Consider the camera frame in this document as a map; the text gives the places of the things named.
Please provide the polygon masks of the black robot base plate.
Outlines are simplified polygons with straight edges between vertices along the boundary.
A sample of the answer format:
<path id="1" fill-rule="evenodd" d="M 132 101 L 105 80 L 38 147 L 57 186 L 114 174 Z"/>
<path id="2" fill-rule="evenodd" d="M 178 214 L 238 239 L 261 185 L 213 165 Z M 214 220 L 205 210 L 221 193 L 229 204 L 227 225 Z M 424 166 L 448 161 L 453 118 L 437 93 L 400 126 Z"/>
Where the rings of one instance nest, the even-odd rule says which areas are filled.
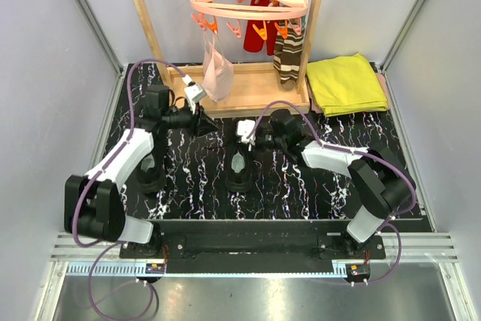
<path id="1" fill-rule="evenodd" d="M 149 245 L 130 244 L 119 256 L 149 263 L 167 257 L 180 277 L 340 276 L 344 262 L 386 258 L 383 239 L 356 243 L 346 220 L 165 220 Z"/>

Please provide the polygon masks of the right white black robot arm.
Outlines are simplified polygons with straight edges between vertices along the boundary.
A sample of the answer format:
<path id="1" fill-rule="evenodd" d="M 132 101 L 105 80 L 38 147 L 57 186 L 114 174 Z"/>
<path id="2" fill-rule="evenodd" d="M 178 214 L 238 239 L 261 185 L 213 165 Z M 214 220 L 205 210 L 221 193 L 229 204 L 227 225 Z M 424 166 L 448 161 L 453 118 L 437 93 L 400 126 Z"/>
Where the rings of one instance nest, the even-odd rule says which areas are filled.
<path id="1" fill-rule="evenodd" d="M 352 181 L 361 207 L 346 227 L 341 249 L 346 256 L 358 258 L 367 251 L 372 236 L 403 213 L 402 205 L 416 203 L 416 184 L 388 147 L 345 147 L 322 141 L 308 118 L 302 118 L 308 133 L 289 110 L 278 109 L 266 125 L 258 118 L 241 139 L 259 149 L 280 150 L 293 163 L 342 174 Z"/>

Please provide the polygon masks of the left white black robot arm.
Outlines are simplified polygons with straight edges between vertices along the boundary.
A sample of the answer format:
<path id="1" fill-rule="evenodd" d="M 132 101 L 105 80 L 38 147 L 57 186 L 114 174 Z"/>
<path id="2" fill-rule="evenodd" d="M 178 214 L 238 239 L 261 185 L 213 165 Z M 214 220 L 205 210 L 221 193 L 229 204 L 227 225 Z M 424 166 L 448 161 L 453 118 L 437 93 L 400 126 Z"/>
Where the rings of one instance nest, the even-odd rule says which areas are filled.
<path id="1" fill-rule="evenodd" d="M 149 86 L 145 93 L 142 117 L 134 119 L 132 128 L 113 149 L 83 176 L 70 176 L 65 183 L 64 227 L 74 241 L 83 246 L 80 237 L 100 241 L 136 243 L 136 249 L 147 258 L 162 250 L 162 239 L 154 235 L 154 225 L 126 215 L 121 189 L 131 174 L 136 174 L 141 191 L 155 195 L 165 187 L 165 156 L 168 132 L 185 129 L 193 136 L 217 130 L 215 122 L 204 112 L 200 101 L 207 93 L 191 82 L 185 88 L 181 108 L 170 103 L 170 89 Z"/>

